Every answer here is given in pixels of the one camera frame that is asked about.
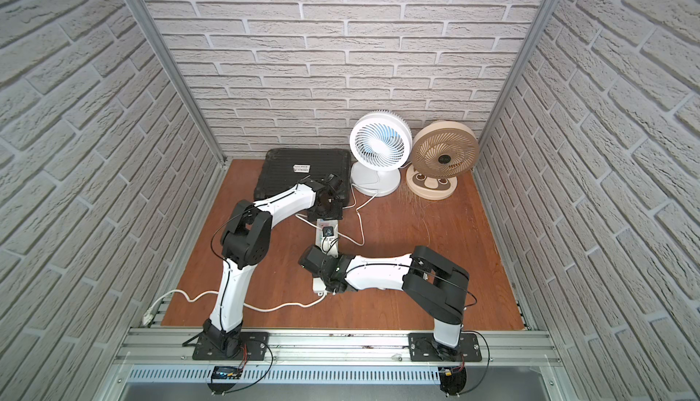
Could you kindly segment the white power strip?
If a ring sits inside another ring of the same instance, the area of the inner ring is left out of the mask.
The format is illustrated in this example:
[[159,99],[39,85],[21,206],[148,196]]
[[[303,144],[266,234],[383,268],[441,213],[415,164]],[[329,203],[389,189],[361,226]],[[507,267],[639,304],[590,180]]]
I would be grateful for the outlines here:
[[[340,241],[340,236],[338,233],[338,221],[331,220],[321,220],[318,219],[315,224],[316,227],[316,239],[315,244],[322,250],[326,255],[331,255],[333,257],[338,256],[338,243]],[[326,286],[318,275],[314,275],[313,278],[313,291],[318,296],[323,296],[326,294]]]

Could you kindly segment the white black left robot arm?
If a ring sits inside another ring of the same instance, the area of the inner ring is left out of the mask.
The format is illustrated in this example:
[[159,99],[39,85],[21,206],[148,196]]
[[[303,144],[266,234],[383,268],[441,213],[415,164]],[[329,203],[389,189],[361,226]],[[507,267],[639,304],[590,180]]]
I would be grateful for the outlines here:
[[343,181],[335,174],[322,180],[306,176],[290,189],[255,202],[241,200],[222,230],[222,280],[216,304],[202,326],[204,337],[226,357],[241,347],[244,300],[257,264],[266,257],[272,229],[304,210],[329,213],[342,209]]

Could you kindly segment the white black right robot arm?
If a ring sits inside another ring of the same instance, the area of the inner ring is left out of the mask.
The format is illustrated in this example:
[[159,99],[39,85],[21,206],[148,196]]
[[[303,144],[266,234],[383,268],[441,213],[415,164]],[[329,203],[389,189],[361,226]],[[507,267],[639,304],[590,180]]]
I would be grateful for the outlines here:
[[470,275],[428,246],[417,246],[399,257],[366,258],[333,256],[313,245],[299,264],[321,279],[329,293],[367,289],[406,293],[434,319],[433,344],[448,350],[457,348]]

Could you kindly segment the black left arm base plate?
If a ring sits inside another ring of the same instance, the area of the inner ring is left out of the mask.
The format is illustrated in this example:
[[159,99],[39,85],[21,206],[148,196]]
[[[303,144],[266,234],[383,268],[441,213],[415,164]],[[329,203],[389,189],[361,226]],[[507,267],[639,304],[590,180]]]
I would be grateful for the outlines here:
[[204,332],[199,333],[194,343],[192,359],[195,361],[264,361],[270,337],[269,332],[242,331],[222,341],[213,340]]

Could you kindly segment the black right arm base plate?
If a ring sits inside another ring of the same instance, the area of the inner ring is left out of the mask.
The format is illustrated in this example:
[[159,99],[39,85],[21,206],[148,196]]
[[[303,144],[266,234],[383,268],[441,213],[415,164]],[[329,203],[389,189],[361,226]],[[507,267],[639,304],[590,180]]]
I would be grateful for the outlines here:
[[432,333],[409,333],[408,352],[412,362],[465,362],[482,361],[479,340],[474,333],[462,332],[454,347],[439,344]]

